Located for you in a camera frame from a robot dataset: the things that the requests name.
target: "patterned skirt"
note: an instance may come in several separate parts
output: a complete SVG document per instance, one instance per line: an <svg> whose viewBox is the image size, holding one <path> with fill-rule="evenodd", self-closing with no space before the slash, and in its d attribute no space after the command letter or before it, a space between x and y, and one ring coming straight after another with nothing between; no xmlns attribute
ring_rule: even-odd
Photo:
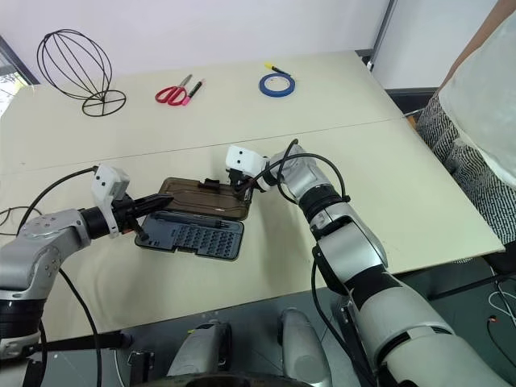
<svg viewBox="0 0 516 387"><path fill-rule="evenodd" d="M498 179L482 155L459 138L437 94L421 114L416 131L498 238L505 245L516 241L516 189Z"/></svg>

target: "pink marker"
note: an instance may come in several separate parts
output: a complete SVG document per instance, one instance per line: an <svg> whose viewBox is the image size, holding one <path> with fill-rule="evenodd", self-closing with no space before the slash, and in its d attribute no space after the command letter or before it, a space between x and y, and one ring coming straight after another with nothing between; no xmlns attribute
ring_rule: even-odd
<svg viewBox="0 0 516 387"><path fill-rule="evenodd" d="M188 102L190 102L190 99L192 99L192 97L195 95L195 93L197 93L197 90L201 89L201 86L204 82L206 82L206 80L204 80L204 79L197 82L197 84L194 86L192 91L190 91L188 96L186 96L185 99L183 100L183 103L182 103L183 106L188 105Z"/></svg>

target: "black clip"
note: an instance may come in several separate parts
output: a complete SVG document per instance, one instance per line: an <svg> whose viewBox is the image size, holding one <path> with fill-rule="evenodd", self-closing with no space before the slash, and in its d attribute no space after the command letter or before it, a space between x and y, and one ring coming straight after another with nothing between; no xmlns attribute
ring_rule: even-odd
<svg viewBox="0 0 516 387"><path fill-rule="evenodd" d="M220 180L204 179L204 183L199 181L197 187L220 191Z"/></svg>

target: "brown transparent lid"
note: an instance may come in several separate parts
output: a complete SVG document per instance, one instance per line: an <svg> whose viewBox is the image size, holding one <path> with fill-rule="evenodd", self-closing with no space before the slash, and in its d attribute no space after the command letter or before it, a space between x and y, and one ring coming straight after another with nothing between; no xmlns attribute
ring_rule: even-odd
<svg viewBox="0 0 516 387"><path fill-rule="evenodd" d="M196 180L169 177L160 188L160 194L174 197L166 210L217 216L224 219L244 220L251 205L251 191L236 197L228 184L206 179Z"/></svg>

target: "white table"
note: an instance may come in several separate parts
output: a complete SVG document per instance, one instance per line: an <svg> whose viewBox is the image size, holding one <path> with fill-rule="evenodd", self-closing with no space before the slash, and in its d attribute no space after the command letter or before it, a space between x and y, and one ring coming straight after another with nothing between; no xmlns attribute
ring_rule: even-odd
<svg viewBox="0 0 516 387"><path fill-rule="evenodd" d="M349 67L344 67L343 76L350 77ZM371 84L373 81L368 79L364 86L356 85L358 91L342 90L341 99L351 101L349 94L365 94L360 88ZM376 101L386 106L383 111L396 110L383 92L377 92ZM399 111L396 115L390 119L382 116L375 123L317 128L295 136L307 151L328 157L340 169L352 205L384 244L394 273L502 249L446 170L399 117ZM10 144L12 131L7 129L0 137L2 148ZM228 142L237 142L231 136L242 133L225 135ZM243 135L259 137L260 133ZM184 137L184 141L193 142L197 136L186 132ZM272 155L284 149L292 138L290 133L284 133L239 145ZM111 155L118 150L111 150ZM131 176L128 192L137 198L156 192L170 176L226 181L226 151L226 144L207 144L111 157L108 164ZM39 169L30 162L24 166L26 170L0 175L0 208L29 203L50 182L92 164L80 162L81 156L72 164L75 155L69 153L67 157L62 166ZM46 161L41 153L39 158L42 163ZM331 170L322 168L336 184ZM92 206L90 179L91 176L79 177L58 187L42 201L40 209L49 212ZM244 224L239 258L233 262L182 252L143 250L134 245L133 235L125 235L94 241L90 248L65 261L64 269L77 284L100 331L308 290L314 240L302 212L277 192L256 193ZM6 241L7 238L0 239L0 243ZM318 286L323 285L318 278ZM50 339L90 333L80 306L59 277L48 299L44 322Z"/></svg>
<svg viewBox="0 0 516 387"><path fill-rule="evenodd" d="M270 98L258 90L263 61L120 77L127 94L113 115L87 117L81 102L50 85L22 89L0 121L0 173L122 156L229 144L372 123L401 116L354 52L278 59L296 90ZM186 107L154 95L189 73L206 84Z"/></svg>

